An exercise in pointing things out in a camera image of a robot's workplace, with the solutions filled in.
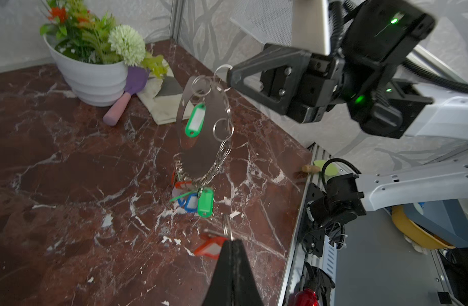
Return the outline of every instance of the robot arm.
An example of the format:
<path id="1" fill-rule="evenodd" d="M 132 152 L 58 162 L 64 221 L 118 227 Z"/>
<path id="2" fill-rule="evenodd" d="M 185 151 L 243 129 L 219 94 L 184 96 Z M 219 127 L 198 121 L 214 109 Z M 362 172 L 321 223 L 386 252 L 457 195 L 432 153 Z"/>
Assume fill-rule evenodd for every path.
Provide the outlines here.
<path id="1" fill-rule="evenodd" d="M 336 48 L 329 50 L 327 27 L 311 28 L 327 23 L 326 1 L 294 0 L 293 5 L 294 46 L 265 45 L 229 70 L 231 87 L 299 123 L 320 121 L 335 104 L 346 103 L 368 134 L 468 140 L 468 84 L 435 76 L 406 59 L 433 30 L 433 17 L 404 0 L 367 0 L 345 17 L 353 22 L 341 50 L 334 37 Z M 311 13 L 321 18 L 311 19 Z M 307 35 L 316 43 L 304 40 Z M 392 79 L 400 64 L 448 89 Z M 256 73 L 261 73 L 258 90 L 245 82 Z M 311 207 L 315 222 L 345 224 L 391 205 L 468 197 L 468 156 L 388 175 L 336 176 L 325 187 L 324 199 Z"/>
<path id="2" fill-rule="evenodd" d="M 341 51 L 329 52 L 328 27 L 320 24 L 328 19 L 325 5 L 325 0 L 294 0 L 296 47 L 265 45 L 260 54 L 228 72 L 228 83 L 299 123 L 320 121 L 335 104 L 346 103 L 351 118 L 371 135 L 468 139 L 468 102 L 458 101 L 464 95 L 392 79 L 398 65 L 413 65 L 406 56 L 432 31 L 430 15 L 404 0 L 367 0 L 348 14 L 353 22 L 342 38 Z M 261 90 L 245 82 L 256 73 L 261 73 Z M 421 76 L 433 80 L 425 72 Z M 468 85 L 448 80 L 443 84 L 468 93 Z"/>

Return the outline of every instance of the green key tag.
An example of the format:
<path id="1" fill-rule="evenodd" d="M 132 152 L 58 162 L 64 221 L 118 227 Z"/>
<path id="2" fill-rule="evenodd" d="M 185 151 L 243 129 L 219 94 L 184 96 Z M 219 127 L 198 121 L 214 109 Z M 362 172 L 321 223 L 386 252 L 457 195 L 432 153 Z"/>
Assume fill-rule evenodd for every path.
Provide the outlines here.
<path id="1" fill-rule="evenodd" d="M 191 111 L 190 119 L 188 119 L 187 127 L 184 132 L 188 137 L 197 137 L 200 134 L 205 118 L 205 103 L 198 103 Z"/>
<path id="2" fill-rule="evenodd" d="M 213 210 L 213 191 L 210 188 L 204 188 L 200 199 L 198 199 L 197 212 L 202 218 L 208 218 Z"/>

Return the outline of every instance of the red bottle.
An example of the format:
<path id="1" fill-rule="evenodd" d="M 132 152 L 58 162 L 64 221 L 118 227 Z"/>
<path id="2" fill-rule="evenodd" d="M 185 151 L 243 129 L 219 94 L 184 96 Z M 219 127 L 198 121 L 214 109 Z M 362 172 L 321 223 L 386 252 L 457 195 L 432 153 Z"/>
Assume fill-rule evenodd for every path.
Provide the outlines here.
<path id="1" fill-rule="evenodd" d="M 316 293 L 309 287 L 305 287 L 295 295 L 293 306 L 319 306 Z"/>

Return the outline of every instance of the pink handle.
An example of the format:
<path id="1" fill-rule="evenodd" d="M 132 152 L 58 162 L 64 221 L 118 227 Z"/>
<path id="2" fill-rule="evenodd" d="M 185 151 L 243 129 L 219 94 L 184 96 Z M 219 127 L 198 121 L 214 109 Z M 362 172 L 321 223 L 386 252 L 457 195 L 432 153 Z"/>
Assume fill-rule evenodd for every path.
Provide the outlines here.
<path id="1" fill-rule="evenodd" d="M 103 116 L 103 122 L 109 126 L 115 126 L 115 124 L 120 119 L 123 111 L 129 104 L 131 95 L 127 92 L 123 93 L 123 95 L 115 102 L 115 104 L 110 107 L 108 112 Z"/>

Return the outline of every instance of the purple toy spatula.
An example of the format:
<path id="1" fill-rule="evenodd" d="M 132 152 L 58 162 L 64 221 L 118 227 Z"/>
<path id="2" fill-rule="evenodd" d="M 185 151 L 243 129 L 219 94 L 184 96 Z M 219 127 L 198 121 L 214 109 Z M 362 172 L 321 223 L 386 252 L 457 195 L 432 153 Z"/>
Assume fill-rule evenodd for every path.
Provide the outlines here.
<path id="1" fill-rule="evenodd" d="M 123 114 L 123 111 L 125 111 L 125 108 L 130 101 L 130 97 L 144 89 L 148 77 L 149 70 L 145 70 L 141 67 L 129 67 L 127 83 L 125 84 L 125 92 L 103 116 L 104 123 L 109 126 L 116 125 Z"/>

